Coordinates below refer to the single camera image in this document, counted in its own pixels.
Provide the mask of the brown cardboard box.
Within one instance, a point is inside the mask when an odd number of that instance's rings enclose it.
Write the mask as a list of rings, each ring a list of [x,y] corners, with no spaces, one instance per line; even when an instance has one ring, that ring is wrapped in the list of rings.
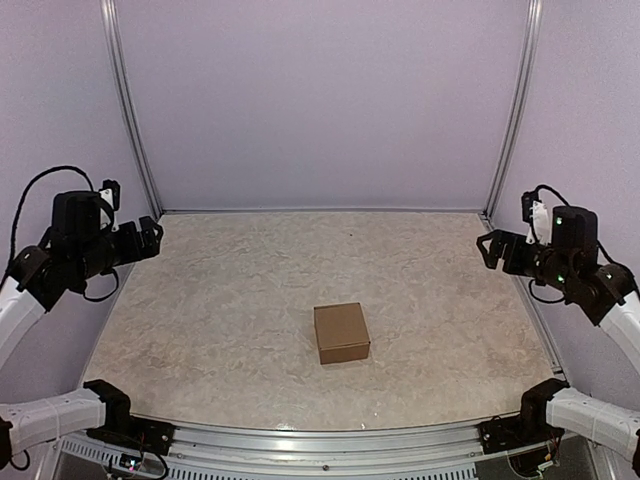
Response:
[[[313,310],[321,365],[365,360],[371,339],[359,302],[316,306]]]

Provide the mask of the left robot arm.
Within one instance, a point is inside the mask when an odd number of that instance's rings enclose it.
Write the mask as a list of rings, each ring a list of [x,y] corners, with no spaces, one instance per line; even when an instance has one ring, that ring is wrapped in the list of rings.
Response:
[[[53,201],[52,220],[40,242],[25,247],[8,264],[1,286],[1,359],[7,361],[22,338],[66,292],[85,295],[88,281],[115,276],[117,267],[159,255],[163,228],[151,217],[118,224],[118,188],[70,191]],[[131,400],[104,380],[69,393],[1,407],[1,465],[29,448],[69,433],[95,431],[121,445],[140,434]]]

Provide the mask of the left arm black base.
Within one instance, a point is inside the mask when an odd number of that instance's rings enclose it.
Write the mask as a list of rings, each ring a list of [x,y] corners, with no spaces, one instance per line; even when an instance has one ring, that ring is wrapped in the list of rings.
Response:
[[[91,380],[83,387],[98,395],[105,404],[105,423],[86,431],[89,438],[129,449],[166,456],[176,427],[168,422],[131,414],[131,400],[124,392],[104,380]]]

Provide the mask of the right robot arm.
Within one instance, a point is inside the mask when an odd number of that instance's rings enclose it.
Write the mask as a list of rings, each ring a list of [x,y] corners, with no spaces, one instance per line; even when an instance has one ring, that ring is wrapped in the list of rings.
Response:
[[[566,205],[548,212],[534,202],[525,219],[526,235],[493,230],[477,238],[485,266],[560,291],[562,302],[578,306],[637,366],[639,288],[628,267],[600,263],[597,215]],[[594,399],[556,378],[522,394],[511,426],[509,437],[523,444],[569,430],[639,467],[638,412]]]

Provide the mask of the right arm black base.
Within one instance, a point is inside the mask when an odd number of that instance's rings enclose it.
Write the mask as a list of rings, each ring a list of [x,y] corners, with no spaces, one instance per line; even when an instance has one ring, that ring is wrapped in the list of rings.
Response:
[[[546,420],[546,407],[554,396],[569,387],[567,381],[545,380],[521,396],[520,410],[511,416],[494,416],[477,425],[485,455],[506,452],[549,440],[561,439],[565,430]]]

